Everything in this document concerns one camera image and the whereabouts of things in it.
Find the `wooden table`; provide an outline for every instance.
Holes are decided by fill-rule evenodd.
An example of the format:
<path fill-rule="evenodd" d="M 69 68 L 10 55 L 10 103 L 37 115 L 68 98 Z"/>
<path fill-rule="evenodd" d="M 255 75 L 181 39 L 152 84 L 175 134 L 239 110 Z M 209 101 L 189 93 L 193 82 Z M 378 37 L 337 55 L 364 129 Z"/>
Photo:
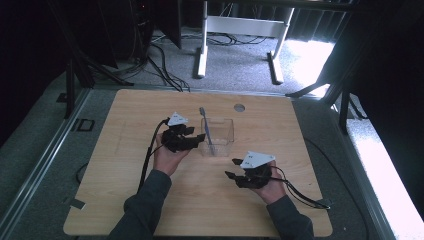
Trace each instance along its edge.
<path fill-rule="evenodd" d="M 244 112 L 234 109 L 245 106 Z M 277 166 L 304 195 L 322 195 L 293 110 L 284 97 L 120 90 L 112 104 L 76 199 L 64 225 L 69 235 L 108 235 L 123 215 L 124 201 L 135 194 L 147 147 L 158 123 L 174 111 L 200 133 L 204 107 L 208 117 L 234 120 L 235 141 L 229 157 L 203 157 L 193 149 L 172 175 L 157 236 L 278 236 L 265 203 L 252 191 L 239 189 L 224 171 L 242 175 L 232 158 L 247 151 L 276 156 Z M 294 199 L 309 216 L 316 236 L 332 233 L 326 210 Z"/>

